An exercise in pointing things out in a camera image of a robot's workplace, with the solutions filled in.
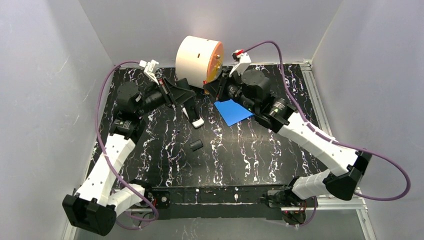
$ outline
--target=marble tabletop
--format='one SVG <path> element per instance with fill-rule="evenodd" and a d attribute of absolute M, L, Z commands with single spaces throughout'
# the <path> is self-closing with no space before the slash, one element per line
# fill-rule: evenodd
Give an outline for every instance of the marble tabletop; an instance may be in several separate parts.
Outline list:
<path fill-rule="evenodd" d="M 278 65 L 252 65 L 271 79 L 275 95 L 288 99 Z M 284 65 L 285 80 L 307 118 L 317 118 L 298 64 Z M 160 68 L 157 77 L 175 81 L 175 68 Z M 115 72 L 100 124 L 105 141 L 116 107 L 118 86 L 123 82 L 146 86 L 140 68 Z M 288 140 L 248 118 L 228 127 L 203 90 L 196 90 L 195 102 L 204 126 L 194 129 L 180 108 L 162 106 L 145 116 L 147 126 L 134 151 L 120 171 L 126 180 L 145 180 L 153 186 L 234 186 L 288 184 L 294 176 L 308 176 L 326 167 Z M 204 147 L 191 151 L 190 143 L 200 139 Z M 96 143 L 89 171 L 101 150 Z"/>

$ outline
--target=white cylinder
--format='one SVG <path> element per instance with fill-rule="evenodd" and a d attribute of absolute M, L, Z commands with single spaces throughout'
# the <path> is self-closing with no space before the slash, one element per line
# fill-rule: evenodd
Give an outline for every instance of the white cylinder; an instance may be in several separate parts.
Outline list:
<path fill-rule="evenodd" d="M 220 41 L 187 36 L 179 46 L 175 60 L 178 79 L 186 78 L 188 84 L 203 88 L 221 73 L 224 46 Z"/>

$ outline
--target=blue square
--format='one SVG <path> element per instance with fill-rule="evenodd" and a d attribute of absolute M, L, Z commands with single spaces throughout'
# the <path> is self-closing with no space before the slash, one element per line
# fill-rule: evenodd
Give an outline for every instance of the blue square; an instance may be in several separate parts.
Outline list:
<path fill-rule="evenodd" d="M 218 112 L 221 114 L 228 127 L 253 115 L 253 113 L 233 100 L 223 102 L 216 101 L 215 107 L 218 109 Z"/>

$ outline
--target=blue mat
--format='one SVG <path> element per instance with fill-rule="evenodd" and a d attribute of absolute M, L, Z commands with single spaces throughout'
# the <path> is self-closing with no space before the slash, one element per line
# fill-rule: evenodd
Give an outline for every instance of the blue mat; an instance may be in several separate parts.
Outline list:
<path fill-rule="evenodd" d="M 216 101 L 215 107 L 218 109 L 218 112 L 221 114 L 228 127 L 253 115 L 253 113 L 233 100 L 223 102 Z"/>

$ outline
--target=wall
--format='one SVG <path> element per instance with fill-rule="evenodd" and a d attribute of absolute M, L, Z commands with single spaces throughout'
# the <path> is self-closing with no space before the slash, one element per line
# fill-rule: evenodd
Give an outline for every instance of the wall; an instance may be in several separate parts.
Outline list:
<path fill-rule="evenodd" d="M 366 201 L 378 239 L 424 235 L 423 26 L 423 1 L 345 0 L 313 60 L 334 135 L 392 157 L 411 177 L 401 200 Z M 375 157 L 360 187 L 391 197 L 405 180 Z"/>
<path fill-rule="evenodd" d="M 0 239 L 61 239 L 111 67 L 78 0 L 0 1 Z"/>
<path fill-rule="evenodd" d="M 125 215 L 119 218 L 126 226 L 131 220 Z M 185 218 L 159 220 L 142 231 L 125 230 L 117 225 L 106 236 L 79 229 L 76 240 L 364 240 L 355 210 L 318 210 L 314 220 L 302 229 L 281 225 L 283 221 L 268 222 L 261 218 Z"/>
<path fill-rule="evenodd" d="M 285 62 L 311 59 L 342 0 L 79 0 L 114 64 L 155 59 L 175 66 L 187 35 L 223 42 L 231 54 L 274 40 Z M 278 62 L 272 45 L 251 52 L 253 62 Z"/>

